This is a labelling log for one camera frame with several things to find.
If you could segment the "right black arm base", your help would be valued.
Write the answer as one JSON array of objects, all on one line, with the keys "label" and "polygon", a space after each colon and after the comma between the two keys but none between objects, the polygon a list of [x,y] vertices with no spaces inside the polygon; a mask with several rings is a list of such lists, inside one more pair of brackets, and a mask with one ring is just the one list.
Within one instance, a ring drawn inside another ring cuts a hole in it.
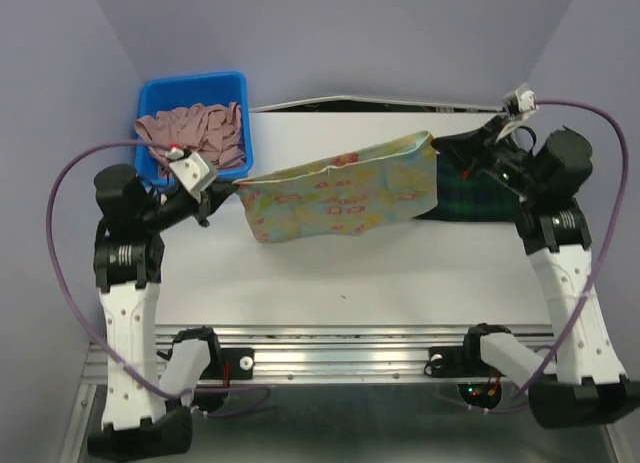
[{"label": "right black arm base", "polygon": [[423,374],[432,378],[473,378],[484,375],[466,360],[461,346],[432,346],[428,349],[428,358]]}]

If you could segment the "green plaid skirt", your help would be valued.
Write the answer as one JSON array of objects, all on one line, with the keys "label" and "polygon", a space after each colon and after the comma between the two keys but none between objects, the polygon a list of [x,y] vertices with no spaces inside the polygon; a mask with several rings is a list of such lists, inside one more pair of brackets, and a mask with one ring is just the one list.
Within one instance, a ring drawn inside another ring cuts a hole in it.
[{"label": "green plaid skirt", "polygon": [[444,156],[437,155],[437,198],[432,210],[416,220],[466,223],[513,223],[519,198],[490,176],[463,180]]}]

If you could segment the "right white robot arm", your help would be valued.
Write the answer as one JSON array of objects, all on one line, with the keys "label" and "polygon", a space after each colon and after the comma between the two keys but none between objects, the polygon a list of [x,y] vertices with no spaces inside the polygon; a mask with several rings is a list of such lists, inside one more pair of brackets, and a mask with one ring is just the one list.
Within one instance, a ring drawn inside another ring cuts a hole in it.
[{"label": "right white robot arm", "polygon": [[468,329],[460,346],[436,349],[425,370],[436,378],[507,378],[546,429],[615,423],[638,409],[639,384],[609,338],[594,288],[592,239],[576,200],[593,170],[591,144],[562,128],[532,153],[509,137],[510,130],[504,118],[494,117],[432,146],[463,178],[484,173],[519,197],[516,230],[556,342],[547,354],[537,353],[508,328],[481,323]]}]

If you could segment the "pastel floral skirt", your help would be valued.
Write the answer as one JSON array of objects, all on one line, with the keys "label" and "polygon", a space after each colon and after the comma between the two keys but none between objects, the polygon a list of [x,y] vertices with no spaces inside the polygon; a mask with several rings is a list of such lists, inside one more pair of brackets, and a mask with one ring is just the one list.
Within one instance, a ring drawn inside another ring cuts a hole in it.
[{"label": "pastel floral skirt", "polygon": [[254,238],[281,243],[360,235],[437,206],[437,156],[428,131],[259,177],[238,180]]}]

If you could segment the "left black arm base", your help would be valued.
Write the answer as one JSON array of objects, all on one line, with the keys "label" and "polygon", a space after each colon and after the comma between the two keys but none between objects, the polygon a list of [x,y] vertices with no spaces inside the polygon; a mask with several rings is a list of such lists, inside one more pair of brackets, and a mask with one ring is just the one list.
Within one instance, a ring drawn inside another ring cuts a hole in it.
[{"label": "left black arm base", "polygon": [[250,347],[222,348],[203,371],[203,380],[247,381],[253,378],[255,351]]}]

